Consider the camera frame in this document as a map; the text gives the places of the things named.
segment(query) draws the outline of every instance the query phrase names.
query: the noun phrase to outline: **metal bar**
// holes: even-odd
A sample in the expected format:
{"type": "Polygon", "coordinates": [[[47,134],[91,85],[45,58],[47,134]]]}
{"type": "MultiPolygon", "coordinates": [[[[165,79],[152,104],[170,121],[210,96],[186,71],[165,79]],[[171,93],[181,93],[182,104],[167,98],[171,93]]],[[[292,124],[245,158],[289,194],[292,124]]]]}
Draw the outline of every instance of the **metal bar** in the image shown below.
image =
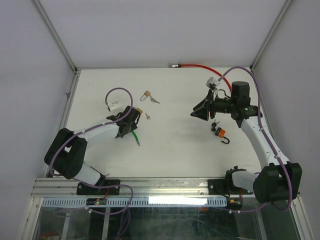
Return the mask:
{"type": "MultiPolygon", "coordinates": [[[[81,70],[77,70],[76,73],[73,75],[71,83],[70,83],[70,87],[68,92],[66,92],[66,100],[65,100],[65,104],[62,110],[62,114],[61,114],[61,119],[57,128],[57,132],[60,129],[63,129],[67,126],[67,122],[69,119],[69,115],[70,115],[70,111],[71,111],[71,107],[72,107],[72,103],[74,101],[74,97],[76,94],[76,89],[77,89],[77,85],[78,85],[78,81],[79,81],[79,76],[80,76],[81,70]]],[[[46,166],[45,168],[45,172],[43,174],[43,177],[46,177],[49,173],[49,166],[46,166]]]]}
{"type": "MultiPolygon", "coordinates": [[[[110,210],[111,210],[110,207],[106,207],[105,208],[105,213],[109,214],[110,210]]],[[[102,230],[102,239],[107,239],[107,237],[108,237],[109,219],[110,219],[110,215],[106,215],[104,217],[103,230],[102,230]]]]}
{"type": "MultiPolygon", "coordinates": [[[[201,62],[200,64],[202,65],[206,65],[210,68],[231,68],[234,67],[235,65],[210,65],[210,64],[206,64],[201,62]]],[[[108,70],[108,69],[163,69],[163,68],[168,68],[169,64],[164,64],[164,65],[158,65],[158,66],[121,66],[121,67],[106,67],[106,66],[79,66],[77,69],[78,70],[100,70],[100,69],[104,69],[104,70],[108,70]]],[[[244,68],[250,68],[251,65],[249,64],[236,64],[237,66],[241,66],[244,68]]]]}
{"type": "MultiPolygon", "coordinates": [[[[251,69],[251,72],[253,73],[253,75],[256,75],[256,70],[253,68],[251,69]]],[[[273,133],[272,133],[272,129],[271,129],[271,126],[270,126],[270,122],[269,122],[269,119],[268,119],[268,113],[266,111],[266,105],[265,105],[265,101],[263,99],[263,96],[260,96],[261,98],[261,107],[262,107],[262,112],[264,114],[264,119],[265,119],[265,122],[266,122],[266,126],[270,132],[270,135],[272,137],[274,137],[273,133]]]]}
{"type": "Polygon", "coordinates": [[[40,214],[42,197],[32,197],[30,198],[25,219],[23,221],[24,225],[20,229],[18,239],[19,240],[30,240],[33,239],[35,229],[37,226],[37,221],[40,214]]]}
{"type": "Polygon", "coordinates": [[[277,15],[277,17],[275,18],[275,21],[272,24],[271,29],[269,30],[268,34],[266,35],[265,40],[263,41],[262,46],[260,47],[257,55],[254,58],[254,61],[251,65],[251,69],[255,69],[257,64],[259,63],[262,55],[264,54],[265,50],[267,49],[271,39],[273,38],[273,36],[275,35],[275,32],[277,30],[277,28],[279,27],[282,19],[284,18],[284,16],[286,15],[291,3],[293,2],[293,0],[286,0],[279,12],[279,14],[277,15]]]}
{"type": "Polygon", "coordinates": [[[61,240],[67,240],[67,233],[70,224],[71,213],[66,213],[64,218],[63,230],[61,234],[61,240]]]}
{"type": "Polygon", "coordinates": [[[292,201],[291,214],[301,240],[316,240],[301,196],[292,201]]]}
{"type": "Polygon", "coordinates": [[[267,234],[265,230],[264,220],[262,219],[261,211],[256,211],[256,219],[259,226],[259,232],[261,235],[261,240],[267,240],[267,234]]]}
{"type": "MultiPolygon", "coordinates": [[[[135,197],[159,195],[183,195],[186,197],[205,197],[208,194],[208,178],[204,177],[177,177],[177,178],[110,178],[120,179],[121,184],[132,187],[135,197]]],[[[31,193],[32,197],[77,197],[78,182],[58,178],[37,178],[31,193]]],[[[129,188],[120,189],[120,197],[131,194],[129,188]]],[[[244,198],[254,198],[254,195],[244,195],[244,198]]]]}
{"type": "Polygon", "coordinates": [[[66,62],[69,64],[69,66],[72,69],[72,71],[74,73],[76,73],[77,67],[76,67],[74,61],[71,59],[71,57],[70,57],[65,45],[63,44],[61,38],[59,37],[59,35],[57,33],[54,25],[50,21],[50,18],[48,16],[48,14],[46,13],[46,11],[45,11],[43,5],[41,4],[40,0],[32,0],[32,3],[34,5],[35,9],[37,10],[37,12],[39,13],[44,25],[48,29],[53,41],[55,42],[56,46],[60,50],[62,56],[64,57],[66,62]]]}

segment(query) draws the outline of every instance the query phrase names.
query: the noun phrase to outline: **red cable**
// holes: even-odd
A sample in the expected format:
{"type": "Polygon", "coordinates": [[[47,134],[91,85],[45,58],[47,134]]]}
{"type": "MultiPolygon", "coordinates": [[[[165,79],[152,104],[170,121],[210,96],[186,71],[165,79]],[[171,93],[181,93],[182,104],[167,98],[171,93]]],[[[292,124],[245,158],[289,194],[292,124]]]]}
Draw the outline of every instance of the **red cable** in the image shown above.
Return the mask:
{"type": "MultiPolygon", "coordinates": [[[[199,64],[181,64],[181,67],[182,68],[185,68],[185,67],[198,67],[198,68],[203,68],[203,69],[207,69],[211,72],[214,72],[215,74],[217,74],[219,77],[222,76],[222,74],[220,72],[218,72],[217,70],[214,70],[213,68],[211,67],[208,67],[208,66],[204,66],[204,65],[199,65],[199,64]]],[[[228,85],[228,88],[230,90],[230,93],[231,93],[231,85],[229,83],[229,81],[224,77],[223,80],[225,81],[225,83],[228,85]]]]}

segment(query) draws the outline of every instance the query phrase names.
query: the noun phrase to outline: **white tabletop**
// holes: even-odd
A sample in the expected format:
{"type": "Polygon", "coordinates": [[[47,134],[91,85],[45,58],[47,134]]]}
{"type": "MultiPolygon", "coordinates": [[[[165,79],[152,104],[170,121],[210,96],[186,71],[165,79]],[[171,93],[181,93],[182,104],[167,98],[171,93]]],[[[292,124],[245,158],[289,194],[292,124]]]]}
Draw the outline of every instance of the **white tabletop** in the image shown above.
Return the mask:
{"type": "MultiPolygon", "coordinates": [[[[216,68],[224,73],[228,68],[216,68]]],[[[124,87],[133,95],[134,107],[143,110],[132,134],[106,139],[86,151],[84,161],[110,177],[222,177],[226,170],[239,166],[251,172],[261,170],[260,163],[246,135],[229,114],[218,113],[218,127],[226,130],[230,144],[211,132],[212,120],[191,117],[193,107],[208,93],[206,81],[213,74],[201,68],[90,69],[82,70],[67,122],[70,130],[81,130],[102,122],[110,115],[106,93],[124,87]],[[140,101],[150,91],[150,98],[140,101]]],[[[257,105],[257,91],[251,77],[243,70],[233,70],[229,82],[250,84],[251,104],[257,105]]],[[[221,86],[230,94],[227,85],[221,86]]],[[[130,104],[126,92],[110,95],[110,103],[130,104]]]]}

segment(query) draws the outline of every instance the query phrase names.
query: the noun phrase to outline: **enclosure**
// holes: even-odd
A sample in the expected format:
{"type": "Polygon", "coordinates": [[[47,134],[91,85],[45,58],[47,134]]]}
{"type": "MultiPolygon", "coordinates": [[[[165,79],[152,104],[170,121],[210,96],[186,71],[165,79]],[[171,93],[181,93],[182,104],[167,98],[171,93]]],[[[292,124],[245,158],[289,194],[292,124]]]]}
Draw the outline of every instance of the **enclosure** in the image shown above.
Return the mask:
{"type": "MultiPolygon", "coordinates": [[[[50,177],[44,163],[58,130],[83,130],[113,114],[105,96],[116,87],[128,89],[143,111],[135,130],[140,146],[132,134],[106,139],[86,152],[84,162],[133,188],[136,205],[121,239],[319,238],[319,10],[316,0],[4,3],[2,238],[117,237],[121,214],[88,214],[83,204],[93,196],[76,194],[75,180],[50,177]],[[303,170],[289,211],[271,205],[253,213],[221,210],[226,198],[211,195],[208,180],[222,179],[234,166],[253,173],[261,166],[229,115],[215,120],[230,144],[211,131],[214,120],[190,116],[208,93],[207,80],[217,75],[199,67],[168,67],[176,64],[209,66],[221,74],[241,66],[256,76],[267,127],[303,170]],[[150,97],[141,101],[145,91],[159,103],[150,97]],[[156,196],[205,199],[207,206],[154,206],[148,201],[156,196]]],[[[251,102],[257,104],[248,73],[236,69],[226,78],[248,82],[251,102]]],[[[230,94],[225,82],[221,88],[230,94]]],[[[121,91],[109,101],[121,107],[130,103],[121,91]]],[[[114,213],[124,207],[116,202],[128,201],[129,194],[121,187],[119,196],[95,209],[114,213]]],[[[244,209],[259,206],[250,192],[241,198],[244,209]]]]}

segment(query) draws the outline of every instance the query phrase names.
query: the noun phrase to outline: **black hook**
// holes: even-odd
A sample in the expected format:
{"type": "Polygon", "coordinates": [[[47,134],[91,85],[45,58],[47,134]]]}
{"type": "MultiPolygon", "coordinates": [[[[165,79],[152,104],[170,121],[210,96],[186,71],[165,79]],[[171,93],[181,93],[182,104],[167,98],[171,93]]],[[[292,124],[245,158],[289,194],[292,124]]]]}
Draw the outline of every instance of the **black hook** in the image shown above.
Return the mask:
{"type": "Polygon", "coordinates": [[[227,140],[227,142],[226,141],[221,141],[222,143],[224,143],[224,144],[229,144],[230,143],[230,140],[229,140],[229,138],[227,138],[227,137],[223,137],[224,139],[226,139],[227,140]]]}

